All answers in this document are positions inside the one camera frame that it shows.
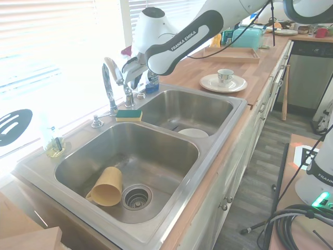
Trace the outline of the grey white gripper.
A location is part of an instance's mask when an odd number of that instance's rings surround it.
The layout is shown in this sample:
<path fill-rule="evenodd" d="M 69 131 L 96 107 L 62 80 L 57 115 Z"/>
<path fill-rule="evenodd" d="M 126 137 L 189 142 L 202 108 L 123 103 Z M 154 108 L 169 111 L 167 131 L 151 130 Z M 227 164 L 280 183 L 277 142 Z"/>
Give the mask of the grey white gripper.
<path fill-rule="evenodd" d="M 136 89 L 144 71 L 146 71 L 145 55 L 138 53 L 128 60 L 122 68 L 124 84 L 127 85 L 131 82 L 131 89 Z"/>

